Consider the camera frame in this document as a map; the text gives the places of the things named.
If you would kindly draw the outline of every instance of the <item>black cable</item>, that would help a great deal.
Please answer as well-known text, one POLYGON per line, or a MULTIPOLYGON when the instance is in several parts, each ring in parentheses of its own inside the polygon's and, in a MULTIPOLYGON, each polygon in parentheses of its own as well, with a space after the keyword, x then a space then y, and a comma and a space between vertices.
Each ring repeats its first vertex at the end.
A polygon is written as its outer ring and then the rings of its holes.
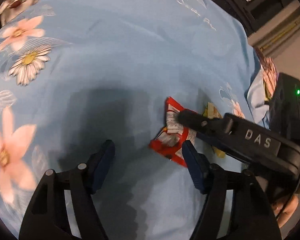
POLYGON ((296 187, 295 187, 294 191, 290 194, 288 200, 285 202, 285 204, 283 205, 282 209, 279 211, 279 213, 278 213, 277 216, 275 217, 276 219, 278 219, 279 216, 280 216, 280 215, 283 213, 283 211, 286 209, 288 203, 290 202, 290 200, 293 198, 294 194, 295 194, 296 191, 298 190, 299 185, 300 185, 300 173, 299 173, 298 180, 297 180, 297 184, 296 184, 296 187))

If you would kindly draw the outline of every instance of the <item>person's skin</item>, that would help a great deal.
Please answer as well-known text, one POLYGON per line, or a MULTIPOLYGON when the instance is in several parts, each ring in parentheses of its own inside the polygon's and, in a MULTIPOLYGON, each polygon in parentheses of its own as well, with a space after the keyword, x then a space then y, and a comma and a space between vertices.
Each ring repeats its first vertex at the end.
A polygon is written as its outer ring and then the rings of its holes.
MULTIPOLYGON (((277 216, 279 214, 280 210, 283 208, 283 205, 287 201, 288 196, 282 197, 278 199, 275 203, 271 205, 272 210, 274 211, 274 215, 277 216)), ((281 228, 292 216, 292 214, 296 211, 298 207, 299 199, 297 195, 294 195, 292 199, 289 201, 288 205, 282 212, 282 214, 278 217, 278 226, 281 228)))

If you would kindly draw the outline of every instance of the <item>yellow flower center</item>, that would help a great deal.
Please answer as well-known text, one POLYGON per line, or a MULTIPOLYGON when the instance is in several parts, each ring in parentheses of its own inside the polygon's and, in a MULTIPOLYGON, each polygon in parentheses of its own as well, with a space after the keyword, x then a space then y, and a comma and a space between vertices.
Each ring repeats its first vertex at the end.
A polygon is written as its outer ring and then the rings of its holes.
POLYGON ((16 37, 19 37, 22 33, 24 33, 24 30, 18 28, 18 29, 16 29, 16 30, 14 31, 14 33, 12 34, 12 36, 13 36, 14 38, 16 38, 16 37))
POLYGON ((10 155, 6 150, 0 152, 0 166, 5 167, 10 162, 10 155))
POLYGON ((38 53, 36 51, 31 52, 30 54, 28 54, 27 56, 25 56, 25 58, 23 59, 23 64, 29 65, 35 59, 35 57, 37 55, 38 55, 38 53))

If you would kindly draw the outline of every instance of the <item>white daisy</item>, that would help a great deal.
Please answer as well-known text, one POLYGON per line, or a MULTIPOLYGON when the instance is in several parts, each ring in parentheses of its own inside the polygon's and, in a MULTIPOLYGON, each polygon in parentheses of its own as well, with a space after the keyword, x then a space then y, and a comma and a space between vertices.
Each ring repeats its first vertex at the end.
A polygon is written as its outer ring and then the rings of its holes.
POLYGON ((44 69, 44 62, 50 60, 47 56, 50 52, 51 46, 47 44, 28 50, 10 68, 9 75, 17 76, 17 85, 28 85, 44 69))

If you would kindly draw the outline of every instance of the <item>white lettering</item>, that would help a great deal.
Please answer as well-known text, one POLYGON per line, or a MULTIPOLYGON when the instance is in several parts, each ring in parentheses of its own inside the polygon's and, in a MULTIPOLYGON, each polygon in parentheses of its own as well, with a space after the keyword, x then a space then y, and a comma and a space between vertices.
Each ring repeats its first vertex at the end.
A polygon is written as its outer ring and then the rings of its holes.
POLYGON ((260 140, 261 140, 261 134, 258 135, 258 137, 254 140, 254 142, 256 143, 259 143, 260 145, 260 140))
POLYGON ((246 136, 245 136, 245 139, 250 140, 251 137, 252 137, 252 134, 253 134, 253 131, 248 129, 248 131, 246 133, 246 136))
POLYGON ((267 139, 266 139, 266 143, 264 144, 264 146, 265 146, 266 148, 269 148, 269 147, 270 147, 270 142, 271 142, 271 139, 270 139, 270 138, 267 138, 267 139))

